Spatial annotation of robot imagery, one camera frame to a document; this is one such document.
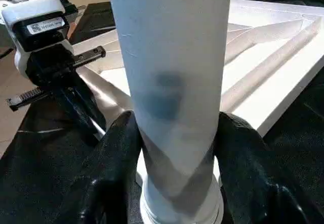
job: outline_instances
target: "wooden floor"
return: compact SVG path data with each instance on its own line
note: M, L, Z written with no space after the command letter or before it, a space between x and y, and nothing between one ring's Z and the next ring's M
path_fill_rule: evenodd
M2 54L6 48L0 48ZM33 84L25 79L14 65L15 51L0 60L0 157L11 143L23 120L28 107L12 112L6 99L33 88Z

